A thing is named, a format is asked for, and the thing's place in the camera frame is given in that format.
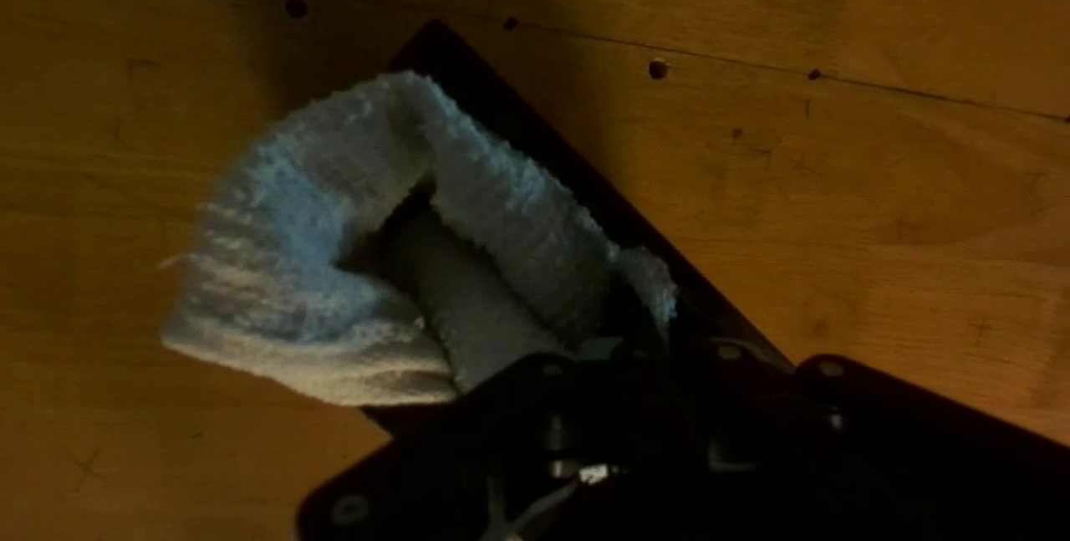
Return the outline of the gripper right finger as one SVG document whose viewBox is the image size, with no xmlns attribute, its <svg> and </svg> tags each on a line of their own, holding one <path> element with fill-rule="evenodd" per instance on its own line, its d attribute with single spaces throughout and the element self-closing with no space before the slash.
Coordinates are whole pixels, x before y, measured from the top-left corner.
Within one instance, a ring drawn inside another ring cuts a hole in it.
<svg viewBox="0 0 1070 541">
<path fill-rule="evenodd" d="M 1070 541 L 1070 446 L 843 355 L 676 347 L 708 438 L 703 541 Z"/>
</svg>

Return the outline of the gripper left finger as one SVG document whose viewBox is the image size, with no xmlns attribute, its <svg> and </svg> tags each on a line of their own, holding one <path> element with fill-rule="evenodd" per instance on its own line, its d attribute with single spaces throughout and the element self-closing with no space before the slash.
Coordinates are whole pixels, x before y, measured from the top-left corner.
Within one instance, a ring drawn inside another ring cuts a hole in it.
<svg viewBox="0 0 1070 541">
<path fill-rule="evenodd" d="M 603 302 L 586 355 L 516 360 L 299 506 L 297 541 L 504 541 L 576 488 L 642 470 L 647 359 L 661 336 L 635 294 Z"/>
</svg>

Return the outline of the white terry cloth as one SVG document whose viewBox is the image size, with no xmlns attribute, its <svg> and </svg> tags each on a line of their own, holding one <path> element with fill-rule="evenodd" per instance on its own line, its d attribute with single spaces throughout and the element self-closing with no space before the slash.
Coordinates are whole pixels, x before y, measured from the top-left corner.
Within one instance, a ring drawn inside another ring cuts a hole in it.
<svg viewBox="0 0 1070 541">
<path fill-rule="evenodd" d="M 341 406 L 440 404 L 525 355 L 606 355 L 635 314 L 664 340 L 664 259 L 421 74 L 275 123 L 226 173 L 160 338 Z"/>
</svg>

